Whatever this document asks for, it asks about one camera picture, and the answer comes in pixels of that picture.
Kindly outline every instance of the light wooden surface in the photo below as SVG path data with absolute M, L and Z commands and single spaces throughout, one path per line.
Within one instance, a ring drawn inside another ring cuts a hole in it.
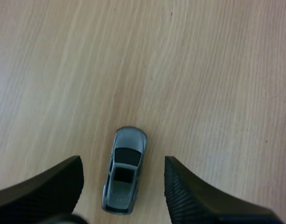
M 125 125 L 149 143 L 118 217 L 100 203 Z M 0 189 L 75 154 L 92 224 L 170 223 L 165 155 L 286 221 L 286 1 L 0 0 Z

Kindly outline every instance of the silver toy car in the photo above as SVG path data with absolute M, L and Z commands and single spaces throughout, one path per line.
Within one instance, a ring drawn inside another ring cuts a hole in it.
M 102 191 L 103 210 L 126 215 L 133 211 L 147 143 L 146 134 L 136 127 L 116 131 Z

